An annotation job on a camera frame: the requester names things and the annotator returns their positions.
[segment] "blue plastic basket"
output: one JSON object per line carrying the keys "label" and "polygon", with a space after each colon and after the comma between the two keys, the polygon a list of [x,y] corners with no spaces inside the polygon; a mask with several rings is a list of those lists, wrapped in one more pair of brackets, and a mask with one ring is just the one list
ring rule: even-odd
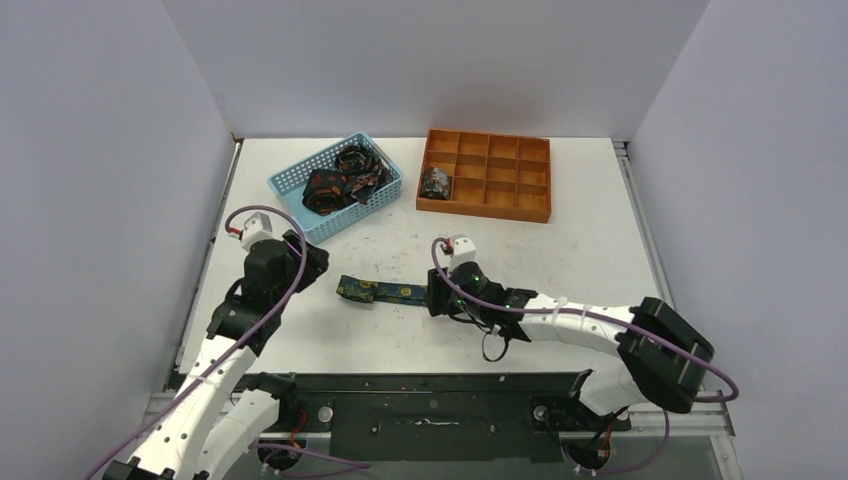
{"label": "blue plastic basket", "polygon": [[[309,174],[312,170],[334,168],[336,155],[348,145],[365,145],[373,149],[380,156],[383,165],[391,171],[392,181],[374,192],[365,205],[354,203],[343,210],[322,217],[303,206],[303,190],[306,188],[306,182],[309,180]],[[303,232],[306,233],[306,239],[309,243],[317,245],[397,199],[400,196],[402,178],[403,174],[400,169],[377,146],[374,140],[368,134],[358,132],[311,157],[304,158],[285,170],[271,175],[268,179],[268,185],[288,205],[289,211],[297,220]]]}

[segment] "gray wall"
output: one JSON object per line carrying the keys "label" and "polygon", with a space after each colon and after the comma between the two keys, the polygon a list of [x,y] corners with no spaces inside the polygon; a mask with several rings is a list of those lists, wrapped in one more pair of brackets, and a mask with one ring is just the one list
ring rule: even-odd
{"label": "gray wall", "polygon": [[237,136],[630,138],[708,0],[165,0]]}
{"label": "gray wall", "polygon": [[0,71],[0,476],[74,479],[161,388],[233,144],[158,0],[4,1]]}
{"label": "gray wall", "polygon": [[845,478],[848,3],[713,0],[631,148],[748,479]]}

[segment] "rolled fabric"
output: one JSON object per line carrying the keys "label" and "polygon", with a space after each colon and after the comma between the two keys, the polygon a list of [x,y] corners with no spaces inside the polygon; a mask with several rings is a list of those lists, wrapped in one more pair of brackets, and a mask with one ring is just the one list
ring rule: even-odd
{"label": "rolled fabric", "polygon": [[367,203],[371,194],[392,179],[380,156],[365,145],[345,147],[336,156],[335,166],[348,176],[350,194],[362,204]]}
{"label": "rolled fabric", "polygon": [[353,204],[350,178],[344,173],[316,168],[303,190],[303,206],[324,216]]}
{"label": "rolled fabric", "polygon": [[418,196],[433,200],[450,200],[450,176],[438,167],[428,167],[421,172],[421,191]]}

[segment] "orange wooden tray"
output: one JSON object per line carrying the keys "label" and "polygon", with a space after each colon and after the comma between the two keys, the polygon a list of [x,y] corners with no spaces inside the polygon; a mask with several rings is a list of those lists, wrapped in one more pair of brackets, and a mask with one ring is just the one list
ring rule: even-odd
{"label": "orange wooden tray", "polygon": [[421,173],[438,167],[451,178],[450,200],[421,197],[430,212],[547,223],[551,217],[551,145],[544,138],[431,129]]}

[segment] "white table surface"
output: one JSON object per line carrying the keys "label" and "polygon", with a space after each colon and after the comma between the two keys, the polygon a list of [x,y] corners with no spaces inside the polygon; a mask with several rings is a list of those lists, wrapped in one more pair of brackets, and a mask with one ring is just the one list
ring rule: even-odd
{"label": "white table surface", "polygon": [[[338,139],[248,139],[233,175],[224,216],[247,204],[281,206],[269,176]],[[506,286],[595,305],[635,305],[657,296],[636,217],[609,139],[551,140],[552,215],[548,224],[477,218],[415,209],[423,138],[377,138],[404,174],[401,197],[323,242],[330,268],[294,296],[282,326],[248,373],[568,372],[615,360],[581,347],[514,341],[498,363],[480,355],[482,333],[426,308],[343,300],[340,275],[362,280],[426,283],[436,236],[468,235],[486,275]],[[272,218],[282,234],[285,222]],[[246,253],[223,222],[189,318],[180,372],[200,348],[213,310],[243,276]],[[489,338],[487,352],[500,353]]]}

